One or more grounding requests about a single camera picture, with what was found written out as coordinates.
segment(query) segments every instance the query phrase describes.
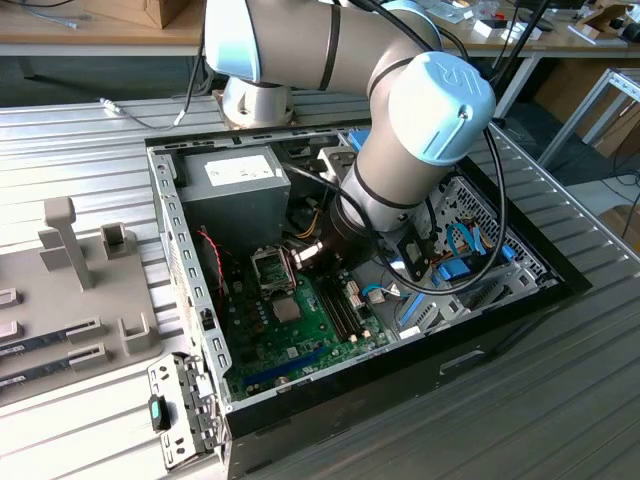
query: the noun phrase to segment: black cable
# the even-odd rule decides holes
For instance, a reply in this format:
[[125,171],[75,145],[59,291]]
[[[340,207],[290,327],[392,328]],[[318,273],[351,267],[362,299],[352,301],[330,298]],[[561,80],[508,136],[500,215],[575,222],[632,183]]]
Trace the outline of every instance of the black cable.
[[362,223],[364,224],[365,231],[367,232],[367,235],[369,236],[369,239],[371,240],[376,250],[376,254],[378,255],[378,258],[380,259],[380,261],[382,262],[384,268],[398,282],[400,282],[407,288],[410,288],[419,293],[424,293],[426,295],[436,295],[436,296],[453,295],[472,287],[487,274],[487,272],[491,269],[491,267],[493,266],[493,263],[498,258],[498,255],[501,252],[502,244],[504,243],[504,239],[507,233],[507,199],[506,199],[506,188],[504,184],[504,172],[502,171],[502,164],[500,163],[500,155],[498,153],[498,148],[496,147],[495,141],[493,137],[490,135],[488,129],[484,130],[484,135],[485,135],[485,139],[487,140],[487,144],[489,145],[489,149],[491,150],[493,160],[495,163],[496,174],[498,179],[498,189],[500,191],[500,229],[499,229],[498,239],[495,242],[494,250],[491,252],[491,255],[489,255],[489,259],[487,260],[487,263],[484,265],[484,267],[482,267],[480,272],[478,272],[478,274],[475,277],[473,277],[472,279],[468,280],[467,282],[461,285],[458,285],[453,288],[443,289],[443,290],[434,290],[430,288],[424,288],[423,286],[417,283],[414,283],[411,280],[403,277],[400,273],[394,270],[394,268],[391,266],[391,263],[387,259],[383,248],[380,246],[380,243],[378,242],[378,234],[373,228],[373,224],[371,223],[369,216],[364,211],[364,209],[360,206],[360,204],[356,200],[354,200],[354,198],[351,195],[349,195],[347,192],[342,190],[340,187],[325,180],[324,178],[317,177],[313,173],[307,170],[303,170],[302,168],[296,167],[288,163],[283,163],[282,168],[284,168],[289,172],[297,173],[298,175],[301,175],[315,182],[318,182],[324,185],[325,187],[327,187],[328,189],[334,191],[340,198],[346,200],[347,203],[349,203],[353,207],[353,209],[362,219]]
[[616,195],[618,195],[620,198],[626,200],[629,203],[632,203],[633,200],[631,200],[629,197],[626,197],[625,195],[622,195],[620,192],[618,192],[617,190],[615,190],[611,185],[609,185],[607,182],[605,182],[604,180],[600,179],[600,181],[602,182],[602,184],[607,187],[609,190],[611,190],[613,193],[615,193]]
[[497,73],[499,71],[498,67],[500,67],[500,63],[502,62],[502,57],[504,56],[504,52],[507,50],[507,45],[509,44],[509,39],[511,38],[511,33],[513,32],[513,27],[516,24],[516,21],[518,20],[518,10],[520,9],[520,1],[516,0],[516,3],[514,4],[514,6],[516,8],[513,11],[513,18],[511,19],[511,26],[509,27],[509,33],[507,33],[507,38],[504,41],[504,45],[502,45],[502,50],[500,50],[500,54],[496,59],[496,63],[495,63],[496,66],[494,67],[492,72],[493,77],[491,78],[491,80],[489,80],[490,83],[492,83],[494,81],[494,78],[497,77]]
[[469,59],[469,52],[467,51],[467,49],[464,46],[464,44],[460,41],[460,39],[458,37],[456,37],[453,33],[451,33],[449,30],[447,30],[444,27],[436,25],[436,28],[440,32],[440,35],[442,35],[443,37],[448,38],[449,40],[451,40],[453,42],[453,44],[456,46],[456,48],[460,51],[460,55],[462,56],[464,61],[469,63],[469,60],[470,60]]
[[640,193],[636,196],[633,205],[631,205],[631,210],[629,210],[629,215],[627,215],[627,223],[624,226],[624,230],[622,231],[622,238],[624,240],[624,236],[627,234],[627,230],[629,230],[629,225],[631,225],[631,219],[633,218],[633,212],[636,209],[636,205],[638,205],[638,200],[640,200]]
[[427,210],[429,211],[429,221],[431,222],[431,233],[429,234],[429,239],[435,241],[438,238],[438,223],[436,220],[436,211],[433,209],[431,198],[425,198],[424,203],[427,205]]
[[513,47],[513,50],[511,50],[508,60],[505,62],[503,67],[500,69],[500,71],[496,75],[496,78],[493,83],[496,88],[500,86],[501,80],[505,77],[507,73],[509,73],[509,71],[516,64],[518,60],[518,55],[520,55],[520,52],[522,51],[524,44],[527,43],[527,40],[529,39],[529,36],[531,35],[531,32],[533,31],[533,29],[536,27],[538,21],[542,18],[542,14],[547,9],[549,2],[550,0],[541,0],[540,3],[536,6],[536,9],[533,12],[533,15],[531,16],[531,20],[529,21],[529,23],[527,23],[527,26],[524,29],[524,32],[522,32],[522,35],[520,35],[520,38],[518,39],[515,46]]
[[172,125],[167,125],[164,127],[157,127],[155,125],[150,125],[142,120],[140,120],[138,117],[136,117],[135,115],[132,115],[131,113],[127,112],[124,108],[122,108],[120,105],[117,105],[116,103],[112,102],[111,100],[107,100],[105,98],[101,98],[100,99],[100,103],[107,109],[117,113],[118,115],[122,115],[130,120],[133,120],[134,122],[136,122],[138,125],[141,125],[145,128],[149,128],[151,130],[155,130],[158,132],[166,132],[168,130],[173,130],[174,128],[176,128],[180,122],[182,121],[182,119],[184,118],[184,116],[186,115],[187,111],[189,110],[189,106],[191,105],[191,98],[193,96],[193,87],[196,83],[196,77],[198,75],[198,70],[200,67],[200,60],[203,57],[203,51],[204,51],[204,20],[202,22],[202,29],[200,31],[200,43],[198,44],[198,51],[196,53],[196,62],[193,66],[193,70],[191,70],[191,78],[189,79],[189,85],[187,86],[187,93],[185,96],[185,101],[184,101],[184,105],[182,107],[182,110],[180,111],[180,113],[178,114],[178,116],[176,117],[175,121],[173,122]]
[[66,5],[67,3],[75,2],[76,0],[64,0],[58,3],[50,3],[49,5],[41,5],[38,3],[23,3],[15,0],[0,0],[0,2],[10,3],[11,5],[20,5],[21,7],[33,7],[33,8],[52,8]]

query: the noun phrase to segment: metal bracket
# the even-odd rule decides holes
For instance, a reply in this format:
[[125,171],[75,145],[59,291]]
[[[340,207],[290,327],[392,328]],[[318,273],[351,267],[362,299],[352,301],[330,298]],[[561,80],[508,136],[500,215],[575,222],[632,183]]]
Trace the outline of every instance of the metal bracket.
[[164,465],[172,470],[224,443],[213,387],[197,357],[170,354],[147,369],[151,392],[163,399],[169,428],[160,434]]

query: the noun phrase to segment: circuit board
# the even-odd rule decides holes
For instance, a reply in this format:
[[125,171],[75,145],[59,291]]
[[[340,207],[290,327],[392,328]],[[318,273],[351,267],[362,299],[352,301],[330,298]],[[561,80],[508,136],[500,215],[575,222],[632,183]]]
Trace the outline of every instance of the circuit board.
[[[251,272],[243,275],[241,287],[234,283],[225,336],[233,361],[226,378],[235,400],[284,385],[388,343],[382,324],[369,308],[351,311],[366,333],[346,341],[341,339],[325,312],[315,283],[303,275],[295,276],[297,288],[292,298],[300,309],[300,318],[286,323],[277,318],[272,301],[261,297]],[[344,286],[351,278],[341,274],[335,280]],[[346,290],[341,293],[346,299]]]

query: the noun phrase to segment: aluminum extrusion table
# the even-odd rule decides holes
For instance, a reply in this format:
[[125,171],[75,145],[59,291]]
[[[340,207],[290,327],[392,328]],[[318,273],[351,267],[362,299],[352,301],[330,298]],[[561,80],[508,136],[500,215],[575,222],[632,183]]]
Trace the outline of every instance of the aluminum extrusion table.
[[[366,101],[344,95],[302,92],[295,102],[301,124],[368,117]],[[125,105],[158,124],[181,107]],[[179,133],[224,128],[215,102],[192,108]],[[250,478],[635,478],[640,259],[494,131],[509,196],[594,288],[503,357]],[[80,234],[123,221],[142,242],[169,352],[184,346],[142,142],[152,133],[95,104],[0,110],[0,251],[35,245],[42,200],[55,195],[73,197]],[[470,156],[493,175],[484,143]],[[0,409],[3,478],[220,478],[213,461],[165,473],[147,411],[148,363]]]

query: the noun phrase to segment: yellow wire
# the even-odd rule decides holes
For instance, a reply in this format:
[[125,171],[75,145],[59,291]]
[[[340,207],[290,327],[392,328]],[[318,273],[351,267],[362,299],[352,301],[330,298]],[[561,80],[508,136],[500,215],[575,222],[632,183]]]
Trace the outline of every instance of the yellow wire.
[[316,210],[316,213],[313,216],[313,220],[311,221],[311,225],[309,226],[309,228],[307,228],[307,230],[305,230],[304,232],[296,235],[296,238],[303,239],[303,238],[307,238],[307,237],[311,236],[311,234],[313,233],[313,231],[316,228],[316,221],[318,220],[318,214],[319,213],[320,213],[320,211]]

